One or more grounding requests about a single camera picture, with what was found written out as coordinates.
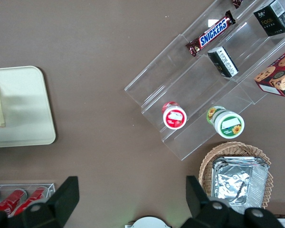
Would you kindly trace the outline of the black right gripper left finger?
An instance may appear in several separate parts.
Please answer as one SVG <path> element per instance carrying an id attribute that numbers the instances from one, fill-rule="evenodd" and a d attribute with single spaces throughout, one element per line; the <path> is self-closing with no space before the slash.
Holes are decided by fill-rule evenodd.
<path id="1" fill-rule="evenodd" d="M 0 211 L 0 228 L 63 228 L 79 202 L 77 176 L 69 176 L 46 201 L 9 218 Z"/>

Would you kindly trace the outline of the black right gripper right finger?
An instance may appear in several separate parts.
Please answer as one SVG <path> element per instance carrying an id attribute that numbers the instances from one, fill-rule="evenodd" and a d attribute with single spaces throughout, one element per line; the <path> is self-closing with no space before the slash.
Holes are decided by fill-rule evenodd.
<path id="1" fill-rule="evenodd" d="M 240 214 L 225 203 L 210 200 L 195 176 L 186 177 L 186 201 L 192 217 L 183 228 L 280 228 L 273 213 L 262 208 L 248 208 Z"/>

